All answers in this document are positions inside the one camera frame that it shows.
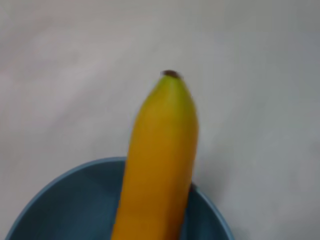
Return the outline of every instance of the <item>gray surface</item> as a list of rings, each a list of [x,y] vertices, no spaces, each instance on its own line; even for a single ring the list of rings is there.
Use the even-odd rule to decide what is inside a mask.
[[[320,1],[0,0],[0,239],[53,178],[123,156],[159,72],[237,240],[320,239]]]

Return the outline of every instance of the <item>yellow banana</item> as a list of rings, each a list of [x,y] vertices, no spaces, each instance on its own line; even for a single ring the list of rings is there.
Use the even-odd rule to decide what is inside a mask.
[[[135,120],[111,240],[179,239],[197,141],[190,93],[164,71]]]

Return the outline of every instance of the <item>banana tip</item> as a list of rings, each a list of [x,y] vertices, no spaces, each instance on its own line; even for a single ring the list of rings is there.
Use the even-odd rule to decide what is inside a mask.
[[[162,74],[164,76],[169,76],[169,77],[173,77],[173,78],[176,78],[176,79],[182,79],[181,75],[179,73],[177,73],[176,71],[173,71],[173,70],[165,70],[162,72]]]

